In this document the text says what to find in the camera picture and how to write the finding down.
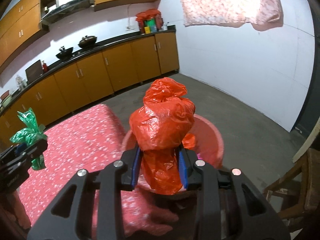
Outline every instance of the orange plastic bag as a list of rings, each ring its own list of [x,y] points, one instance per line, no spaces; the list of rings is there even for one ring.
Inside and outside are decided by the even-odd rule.
[[[143,98],[144,106],[130,116],[130,127],[144,151],[143,175],[156,193],[173,195],[180,182],[174,148],[191,129],[195,105],[184,85],[171,78],[155,80]]]
[[[185,149],[194,150],[196,148],[196,136],[193,133],[187,133],[182,140]]]

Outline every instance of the white wall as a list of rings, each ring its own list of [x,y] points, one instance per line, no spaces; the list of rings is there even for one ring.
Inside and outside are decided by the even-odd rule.
[[[184,27],[180,0],[161,0],[158,8],[177,27],[182,74],[232,95],[290,131],[308,91],[315,40],[307,0],[281,4],[284,25],[263,32],[251,24]]]

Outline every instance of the black countertop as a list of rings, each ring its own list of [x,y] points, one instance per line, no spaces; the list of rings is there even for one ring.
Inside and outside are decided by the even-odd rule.
[[[28,91],[31,87],[36,85],[38,82],[40,82],[41,80],[45,79],[46,77],[54,74],[55,72],[57,72],[61,68],[65,67],[67,65],[70,65],[73,62],[77,62],[81,58],[87,57],[90,54],[93,54],[93,53],[99,52],[101,50],[107,49],[108,47],[115,46],[115,45],[121,44],[123,42],[134,41],[136,39],[141,39],[141,38],[154,36],[155,34],[158,34],[158,33],[168,33],[168,32],[176,32],[176,26],[175,25],[170,25],[170,26],[168,26],[168,30],[167,31],[160,31],[160,32],[156,32],[156,33],[140,34],[140,32],[134,32],[134,33],[123,34],[123,35],[116,36],[116,37],[113,37],[113,38],[110,38],[110,39],[107,39],[107,40],[104,40],[104,41],[99,41],[93,47],[90,47],[90,48],[87,48],[87,49],[77,50],[77,51],[72,53],[72,57],[70,59],[68,59],[66,61],[58,60],[58,61],[52,63],[51,65],[49,65],[48,66],[49,71],[44,73],[44,74],[42,74],[40,77],[38,77],[32,83],[28,84],[23,91],[14,92],[12,94],[13,97],[12,97],[10,103],[0,112],[0,116],[6,110],[8,110],[10,108],[10,106],[17,99],[19,99],[24,92]]]

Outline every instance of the blue gripper pad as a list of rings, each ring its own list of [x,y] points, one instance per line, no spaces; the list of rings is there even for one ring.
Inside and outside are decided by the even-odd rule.
[[[183,184],[184,188],[188,188],[188,172],[187,172],[186,162],[183,157],[183,153],[181,149],[179,150],[178,167],[179,167],[179,175],[180,175],[181,183]]]
[[[140,147],[138,147],[134,161],[133,161],[133,167],[132,167],[132,180],[131,180],[132,188],[134,188],[138,183],[142,154],[143,153],[140,150]]]

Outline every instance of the green container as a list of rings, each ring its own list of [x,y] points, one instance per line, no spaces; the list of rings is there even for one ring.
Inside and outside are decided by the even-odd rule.
[[[147,20],[147,26],[151,27],[156,25],[156,21],[154,18],[152,18],[151,20]]]

